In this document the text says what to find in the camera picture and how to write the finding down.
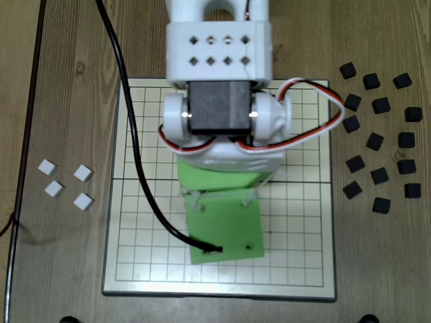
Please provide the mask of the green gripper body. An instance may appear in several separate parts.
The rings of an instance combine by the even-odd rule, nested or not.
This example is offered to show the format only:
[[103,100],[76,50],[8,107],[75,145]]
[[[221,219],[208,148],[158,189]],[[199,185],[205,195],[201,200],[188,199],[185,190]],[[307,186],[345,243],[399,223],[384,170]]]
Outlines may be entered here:
[[261,183],[270,177],[268,172],[223,172],[205,170],[177,160],[180,195],[200,199],[213,194],[216,197],[256,199]]

